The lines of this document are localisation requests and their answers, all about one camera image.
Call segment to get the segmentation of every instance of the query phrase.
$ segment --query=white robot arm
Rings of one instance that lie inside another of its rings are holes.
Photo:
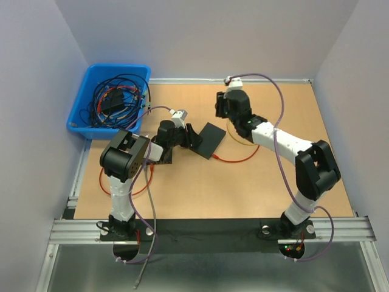
[[[267,119],[252,114],[240,78],[232,79],[226,92],[217,93],[215,108],[216,116],[230,119],[241,137],[275,151],[275,128]],[[281,216],[285,233],[296,234],[319,199],[340,180],[340,172],[325,141],[313,143],[277,129],[277,145],[279,155],[296,168],[298,192]]]
[[[135,212],[129,202],[134,178],[147,158],[150,162],[164,162],[164,157],[177,145],[190,148],[202,142],[190,123],[185,124],[187,112],[171,110],[171,120],[163,120],[152,140],[119,130],[100,156],[100,165],[108,176],[112,209],[109,228],[116,234],[131,235]]]

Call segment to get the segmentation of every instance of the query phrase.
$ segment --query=wooden board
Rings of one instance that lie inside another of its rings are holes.
[[[310,141],[328,141],[326,130],[310,85],[281,84],[285,97],[285,115],[280,128]],[[200,132],[207,122],[226,129],[226,120],[215,117],[216,92],[223,85],[152,85],[152,104],[188,111],[186,122]],[[244,85],[253,112],[275,123],[280,114],[280,98],[270,84]],[[156,109],[143,120],[142,135],[156,134],[159,122],[169,119],[165,109]],[[108,141],[92,141],[75,219],[107,219],[111,202],[98,184],[99,157]],[[216,154],[236,160],[250,155],[255,147],[245,146],[226,134]],[[279,217],[290,205],[274,152],[260,148],[250,160],[228,164],[211,158],[206,160],[190,150],[176,147],[173,164],[156,165],[151,183],[158,218],[260,218]],[[287,177],[294,191],[294,167],[283,159]],[[109,189],[108,180],[103,184]],[[134,186],[145,185],[142,174]],[[134,200],[145,218],[152,218],[146,192]],[[352,217],[348,197],[339,182],[320,204],[334,217]],[[322,212],[314,216],[325,217]]]

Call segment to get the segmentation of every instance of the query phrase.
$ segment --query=red cable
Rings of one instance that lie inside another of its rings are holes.
[[[102,177],[103,177],[103,170],[104,168],[102,168],[100,170],[100,174],[98,176],[98,183],[100,185],[100,188],[103,190],[104,193],[106,193],[107,195],[111,196],[111,193],[109,193],[106,189],[104,189],[103,187],[103,183],[102,183]],[[145,187],[143,187],[142,190],[140,190],[139,192],[136,192],[136,193],[133,193],[133,196],[134,195],[137,195],[138,193],[142,193],[150,184],[151,184],[151,180],[153,179],[153,173],[154,173],[154,164],[150,164],[150,179],[148,180],[147,184],[145,185]]]
[[[139,231],[139,229],[136,229],[135,234],[136,234],[136,241],[138,243],[138,246],[140,246],[140,231]]]
[[[220,160],[222,162],[228,162],[228,163],[239,163],[239,162],[244,162],[244,161],[247,161],[249,160],[251,157],[253,157],[255,155],[255,153],[258,151],[258,149],[260,148],[260,146],[258,145],[257,148],[255,149],[255,151],[249,156],[249,157],[246,157],[242,160],[225,160],[225,159],[222,159],[220,158],[219,156],[217,156],[216,154],[212,154],[212,157],[217,159],[217,160]]]
[[[303,234],[303,239],[301,240],[301,244],[300,244],[299,248],[302,248],[303,244],[304,244],[304,232],[302,232],[302,234]]]

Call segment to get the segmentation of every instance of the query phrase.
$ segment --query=gray wall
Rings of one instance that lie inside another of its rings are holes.
[[[65,127],[86,61],[51,0],[0,4],[0,291],[34,291],[82,141]]]
[[[369,215],[387,274],[388,13],[387,0],[360,0],[314,81],[348,195]]]
[[[313,78],[357,0],[56,0],[89,64],[157,78]]]

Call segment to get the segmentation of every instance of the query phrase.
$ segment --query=black mounting plate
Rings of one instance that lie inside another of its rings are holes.
[[[147,165],[150,165],[150,164],[155,164],[155,165],[159,164],[159,165],[161,165],[161,164],[172,164],[172,163],[173,163],[173,149],[169,149],[167,154],[166,154],[166,157],[165,157],[165,159],[163,161],[161,161],[161,160],[160,161],[156,161],[156,162],[148,161]]]
[[[139,253],[147,254],[150,248],[152,235],[146,234],[146,226],[136,221],[136,229],[140,231]],[[220,253],[220,252],[266,252],[279,253],[277,240],[297,240],[299,234],[293,237],[283,237],[273,232],[279,225],[279,218],[264,219],[158,219],[157,234],[160,254],[191,254],[191,253]],[[306,231],[305,222],[302,232],[305,239],[314,239],[316,235]],[[263,234],[263,226],[269,234]],[[116,237],[112,233],[100,236],[101,241],[136,241],[135,234],[127,238]]]
[[[199,135],[202,142],[197,147],[191,147],[190,150],[206,159],[210,159],[223,140],[225,131],[211,123],[207,123]]]

